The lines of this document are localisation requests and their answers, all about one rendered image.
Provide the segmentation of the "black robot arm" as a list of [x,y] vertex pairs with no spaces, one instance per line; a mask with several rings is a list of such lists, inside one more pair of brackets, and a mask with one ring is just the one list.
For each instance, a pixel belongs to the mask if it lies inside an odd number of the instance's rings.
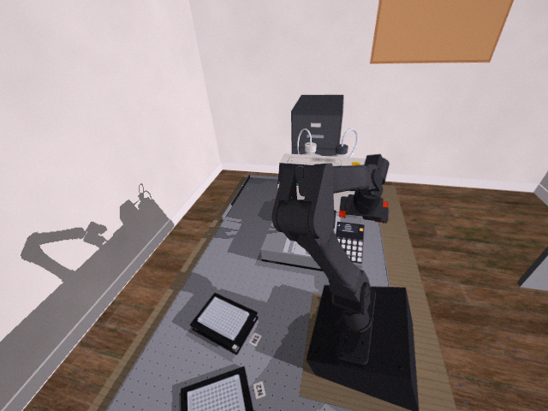
[[[366,156],[364,165],[285,167],[272,211],[275,229],[306,249],[329,279],[332,304],[343,316],[337,357],[361,365],[368,363],[376,292],[335,235],[334,194],[355,191],[354,204],[357,198],[364,206],[375,206],[389,165],[374,154]],[[303,200],[297,199],[296,178]]]

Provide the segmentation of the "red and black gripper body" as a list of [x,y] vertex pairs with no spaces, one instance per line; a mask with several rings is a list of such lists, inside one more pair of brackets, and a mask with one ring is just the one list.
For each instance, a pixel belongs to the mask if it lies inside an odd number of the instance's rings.
[[384,199],[380,198],[377,204],[374,206],[364,206],[358,199],[356,199],[354,204],[354,194],[349,194],[348,197],[341,197],[340,211],[346,211],[346,215],[362,216],[365,220],[388,222],[389,208],[383,207]]

